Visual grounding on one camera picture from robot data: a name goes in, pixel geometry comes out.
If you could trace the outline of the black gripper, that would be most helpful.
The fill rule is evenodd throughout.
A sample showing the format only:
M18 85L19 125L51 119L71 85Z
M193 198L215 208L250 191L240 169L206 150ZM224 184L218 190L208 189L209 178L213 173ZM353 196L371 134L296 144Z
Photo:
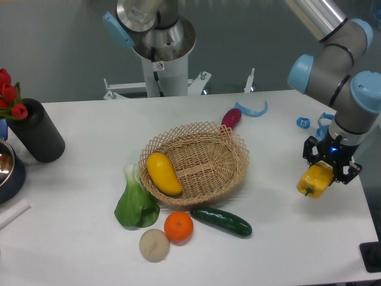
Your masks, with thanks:
M304 142L302 157L309 165L323 161L330 165L333 179L329 183L350 183L360 174L362 165L352 162L352 157L360 145L360 135L344 130L328 130L322 141L309 136Z

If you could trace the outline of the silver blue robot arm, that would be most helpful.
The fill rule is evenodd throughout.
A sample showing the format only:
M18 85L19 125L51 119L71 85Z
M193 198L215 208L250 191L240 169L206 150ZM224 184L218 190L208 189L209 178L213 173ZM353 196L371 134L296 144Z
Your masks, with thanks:
M305 141L303 156L309 164L327 163L333 180L347 184L361 172L352 156L380 114L380 74L349 74L371 45L372 28L349 20L333 1L287 5L324 47L318 58L302 55L295 61L288 84L336 112L323 139ZM188 78L195 29L179 15L177 1L118 1L103 24L120 46L141 58L149 97L202 94L210 75Z

